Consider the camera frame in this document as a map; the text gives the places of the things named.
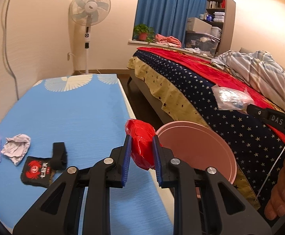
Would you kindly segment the person's right hand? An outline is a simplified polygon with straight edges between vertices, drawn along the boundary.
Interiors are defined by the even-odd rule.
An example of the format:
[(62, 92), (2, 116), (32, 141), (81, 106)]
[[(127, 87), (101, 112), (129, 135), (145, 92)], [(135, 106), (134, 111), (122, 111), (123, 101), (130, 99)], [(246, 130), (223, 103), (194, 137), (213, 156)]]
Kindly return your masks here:
[(272, 221), (285, 215), (285, 160), (279, 172), (278, 182), (273, 187), (271, 198), (264, 210), (265, 217)]

